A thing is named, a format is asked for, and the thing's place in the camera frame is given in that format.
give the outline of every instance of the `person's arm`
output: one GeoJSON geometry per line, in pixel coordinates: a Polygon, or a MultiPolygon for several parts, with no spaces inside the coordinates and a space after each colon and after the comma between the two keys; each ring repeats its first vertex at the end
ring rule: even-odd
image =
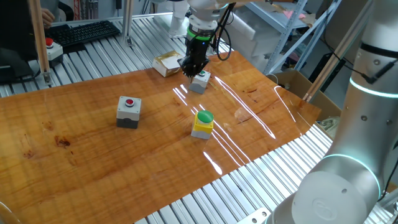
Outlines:
{"type": "Polygon", "coordinates": [[[42,9],[42,17],[43,17],[44,29],[50,28],[51,23],[55,19],[55,16],[48,9],[42,9]]]}

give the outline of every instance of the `emergency stop button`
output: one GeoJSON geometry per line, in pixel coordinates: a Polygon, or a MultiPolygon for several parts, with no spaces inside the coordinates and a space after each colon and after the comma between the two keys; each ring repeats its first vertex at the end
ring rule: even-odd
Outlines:
{"type": "Polygon", "coordinates": [[[47,48],[52,48],[53,47],[53,44],[54,43],[54,40],[53,39],[51,39],[51,38],[46,38],[45,39],[45,45],[47,46],[47,48]]]}

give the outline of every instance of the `metal pole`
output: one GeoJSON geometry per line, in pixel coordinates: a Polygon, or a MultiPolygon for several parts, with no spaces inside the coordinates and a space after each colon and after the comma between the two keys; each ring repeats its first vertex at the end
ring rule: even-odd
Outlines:
{"type": "MultiPolygon", "coordinates": [[[[335,50],[335,54],[339,58],[343,58],[353,41],[356,39],[358,34],[362,31],[365,25],[368,23],[369,16],[372,13],[373,1],[368,1],[366,5],[363,7],[359,16],[355,19],[353,25],[349,28],[348,32],[344,36],[343,40],[337,46],[335,50]]],[[[305,94],[303,100],[310,102],[318,90],[322,87],[324,82],[328,79],[331,72],[335,69],[337,63],[339,62],[338,58],[335,55],[332,55],[325,65],[318,78],[312,84],[310,89],[305,94]]]]}
{"type": "Polygon", "coordinates": [[[303,11],[303,8],[306,3],[307,3],[307,0],[298,0],[296,8],[294,9],[294,12],[286,25],[286,30],[280,35],[278,45],[268,60],[266,69],[264,69],[264,71],[263,71],[264,74],[268,74],[271,71],[271,68],[272,68],[274,62],[278,58],[280,52],[282,51],[284,45],[287,42],[287,38],[289,37],[290,33],[292,32],[295,21],[297,21],[297,19],[299,19],[299,15],[303,11]]]}
{"type": "Polygon", "coordinates": [[[298,60],[296,66],[294,67],[294,70],[300,71],[300,69],[303,67],[305,61],[307,61],[308,56],[310,55],[315,44],[318,42],[319,38],[323,34],[323,31],[326,29],[326,26],[329,24],[340,3],[341,0],[333,1],[328,10],[324,12],[324,14],[326,14],[327,21],[323,22],[323,24],[320,24],[320,26],[317,28],[313,37],[310,40],[310,43],[308,43],[308,47],[304,50],[302,56],[300,57],[300,60],[298,60]]]}
{"type": "Polygon", "coordinates": [[[40,71],[46,83],[50,83],[50,65],[47,58],[47,47],[45,45],[44,25],[40,0],[29,0],[30,14],[36,41],[37,56],[39,57],[40,71]]]}
{"type": "Polygon", "coordinates": [[[278,62],[276,62],[276,63],[273,63],[274,64],[274,66],[272,66],[272,68],[271,68],[271,70],[269,71],[269,73],[274,73],[274,71],[276,70],[276,68],[280,65],[280,64],[282,64],[282,63],[284,63],[285,61],[286,61],[286,59],[287,59],[287,57],[291,54],[291,53],[293,53],[293,51],[312,33],[312,31],[314,31],[315,29],[319,29],[319,26],[321,26],[321,24],[322,23],[324,23],[324,21],[325,21],[325,18],[326,17],[326,14],[324,13],[321,17],[319,17],[319,19],[314,23],[314,25],[311,27],[311,28],[309,28],[309,30],[307,30],[306,31],[306,33],[305,34],[303,34],[303,36],[301,36],[300,38],[299,38],[299,40],[297,40],[296,41],[296,43],[294,43],[294,45],[293,46],[291,46],[290,47],[290,49],[284,54],[284,56],[283,57],[281,57],[279,60],[278,60],[278,62]]]}
{"type": "Polygon", "coordinates": [[[131,23],[132,23],[133,6],[134,6],[134,0],[124,0],[122,38],[123,38],[123,41],[125,41],[128,46],[133,46],[133,41],[132,41],[132,37],[131,37],[131,23]]]}

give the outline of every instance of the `red button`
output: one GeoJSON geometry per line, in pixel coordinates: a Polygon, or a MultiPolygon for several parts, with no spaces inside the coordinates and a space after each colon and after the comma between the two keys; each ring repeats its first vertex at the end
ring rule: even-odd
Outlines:
{"type": "Polygon", "coordinates": [[[46,38],[45,39],[45,44],[47,47],[50,47],[52,45],[52,43],[54,43],[54,40],[52,40],[51,38],[46,38]]]}
{"type": "Polygon", "coordinates": [[[132,100],[132,99],[126,100],[126,106],[132,107],[133,105],[134,105],[134,100],[132,100]]]}

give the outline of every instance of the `green button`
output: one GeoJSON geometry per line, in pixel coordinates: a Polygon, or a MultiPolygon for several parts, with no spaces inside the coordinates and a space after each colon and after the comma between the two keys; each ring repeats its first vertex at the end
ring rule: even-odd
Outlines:
{"type": "Polygon", "coordinates": [[[199,111],[198,119],[203,123],[210,123],[214,120],[214,116],[210,111],[199,111]]]}

